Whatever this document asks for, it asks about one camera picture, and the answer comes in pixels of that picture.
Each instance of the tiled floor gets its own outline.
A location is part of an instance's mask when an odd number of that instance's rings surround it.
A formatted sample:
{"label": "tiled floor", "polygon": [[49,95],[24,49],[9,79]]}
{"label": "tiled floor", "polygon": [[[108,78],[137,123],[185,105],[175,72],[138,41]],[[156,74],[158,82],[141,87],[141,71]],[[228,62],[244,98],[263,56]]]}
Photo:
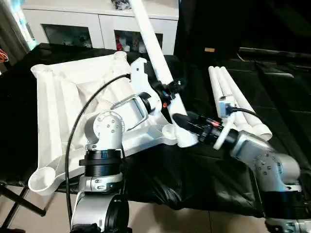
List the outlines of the tiled floor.
{"label": "tiled floor", "polygon": [[[19,193],[21,188],[9,187]],[[45,217],[19,207],[10,229],[23,229],[26,233],[68,233],[69,224],[66,196],[56,193],[53,197],[42,197],[29,191],[27,200],[40,208],[47,204]],[[0,197],[0,223],[2,224],[13,202]],[[166,206],[130,202],[129,226],[134,233],[266,233],[263,219],[183,209],[174,211]]]}

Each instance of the shelf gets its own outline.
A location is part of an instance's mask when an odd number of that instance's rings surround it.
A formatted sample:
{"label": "shelf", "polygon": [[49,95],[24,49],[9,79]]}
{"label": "shelf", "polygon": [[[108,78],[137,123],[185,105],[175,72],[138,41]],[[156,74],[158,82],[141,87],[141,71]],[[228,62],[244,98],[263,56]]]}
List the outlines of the shelf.
{"label": "shelf", "polygon": [[[178,20],[178,0],[143,0],[149,18]],[[111,0],[25,0],[23,9],[134,17],[132,10],[116,10]]]}

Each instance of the black cable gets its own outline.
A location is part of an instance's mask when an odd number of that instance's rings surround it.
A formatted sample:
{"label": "black cable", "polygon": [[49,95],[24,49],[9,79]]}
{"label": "black cable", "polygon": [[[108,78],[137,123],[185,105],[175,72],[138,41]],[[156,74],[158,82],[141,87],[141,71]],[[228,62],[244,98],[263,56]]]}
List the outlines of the black cable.
{"label": "black cable", "polygon": [[244,108],[236,108],[236,107],[231,108],[230,111],[232,113],[234,113],[234,112],[244,112],[244,113],[248,113],[250,115],[253,115],[253,116],[257,117],[259,120],[262,121],[263,124],[265,124],[271,130],[272,134],[280,141],[280,143],[282,144],[282,146],[284,147],[284,149],[286,150],[288,155],[290,155],[290,150],[286,146],[286,144],[284,143],[282,137],[280,135],[278,135],[278,133],[275,130],[273,130],[273,127],[265,119],[263,119],[261,116],[259,116],[257,113],[254,113],[254,112],[252,112],[250,110],[247,110],[247,109],[244,109]]}
{"label": "black cable", "polygon": [[125,160],[125,152],[124,152],[124,148],[123,145],[121,146],[121,150],[122,150],[122,161],[123,161],[123,168],[124,168],[124,179],[123,179],[123,187],[121,190],[121,194],[124,195],[125,194],[125,185],[126,185],[126,160]]}
{"label": "black cable", "polygon": [[72,208],[71,208],[71,200],[70,200],[70,184],[69,184],[69,149],[70,149],[70,145],[71,145],[71,141],[73,138],[73,134],[78,126],[79,120],[82,117],[83,113],[85,112],[85,110],[88,108],[88,106],[90,105],[90,103],[93,101],[93,99],[95,99],[95,97],[102,91],[104,90],[108,85],[110,85],[111,83],[113,83],[114,81],[120,79],[120,78],[128,78],[128,74],[124,74],[124,75],[120,75],[112,80],[110,80],[109,82],[105,83],[105,85],[103,85],[101,88],[99,88],[93,95],[92,97],[86,102],[86,104],[84,105],[84,107],[82,108],[81,112],[79,113],[69,136],[68,139],[68,144],[67,144],[67,149],[66,149],[66,155],[65,155],[65,179],[66,179],[66,199],[67,199],[67,210],[68,210],[68,217],[69,217],[69,225],[71,224],[71,218],[72,218]]}

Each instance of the white pvc pipe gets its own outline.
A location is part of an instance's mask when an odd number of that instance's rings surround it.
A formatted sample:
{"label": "white pvc pipe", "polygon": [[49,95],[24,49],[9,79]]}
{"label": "white pvc pipe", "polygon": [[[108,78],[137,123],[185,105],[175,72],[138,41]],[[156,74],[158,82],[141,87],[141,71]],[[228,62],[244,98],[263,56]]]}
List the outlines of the white pvc pipe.
{"label": "white pvc pipe", "polygon": [[[215,71],[216,71],[218,82],[219,82],[220,87],[222,89],[223,95],[224,96],[232,96],[233,93],[231,91],[231,88],[228,85],[226,79],[224,78],[220,68],[215,67]],[[237,126],[239,131],[244,130],[244,131],[247,131],[249,133],[254,133],[253,127],[247,123],[245,116],[242,112],[236,112],[235,113],[234,124]]]}
{"label": "white pvc pipe", "polygon": [[[173,81],[173,77],[169,70],[169,67],[165,61],[159,42],[156,38],[156,34],[153,30],[151,22],[148,18],[145,7],[141,0],[129,0],[136,20],[138,22],[140,33],[144,44],[146,46],[150,61],[155,71],[156,78],[163,84],[169,84]],[[187,115],[185,106],[179,96],[176,94],[176,98],[171,101],[168,106],[168,110],[175,126],[175,134],[179,147],[190,147],[198,142],[198,137],[182,128],[180,128],[173,121],[173,114],[180,113]]]}
{"label": "white pvc pipe", "polygon": [[208,68],[209,78],[210,78],[210,84],[212,86],[217,115],[220,118],[220,110],[219,110],[219,100],[220,97],[224,96],[222,89],[220,87],[220,84],[218,82],[217,73],[214,67]]}
{"label": "white pvc pipe", "polygon": [[[228,85],[230,86],[230,89],[233,93],[234,98],[236,99],[238,105],[241,108],[250,110],[252,112],[255,112],[252,106],[249,104],[239,87],[236,85],[232,77],[230,76],[229,72],[226,70],[225,67],[221,67],[221,72],[226,79]],[[269,128],[262,123],[257,117],[250,115],[250,114],[244,114],[246,121],[248,124],[250,124],[253,127],[253,130],[256,135],[261,137],[264,140],[269,140],[272,137],[272,133],[269,130]]]}

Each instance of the cabinet door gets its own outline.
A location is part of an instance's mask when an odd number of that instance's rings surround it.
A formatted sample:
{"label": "cabinet door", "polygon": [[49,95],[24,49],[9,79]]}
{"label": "cabinet door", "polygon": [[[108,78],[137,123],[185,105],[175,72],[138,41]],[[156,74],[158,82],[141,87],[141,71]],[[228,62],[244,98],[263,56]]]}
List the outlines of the cabinet door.
{"label": "cabinet door", "polygon": [[104,48],[97,14],[23,10],[37,43]]}
{"label": "cabinet door", "polygon": [[[99,15],[103,41],[106,49],[146,52],[134,17]],[[176,20],[150,19],[165,55],[173,55],[177,22]]]}

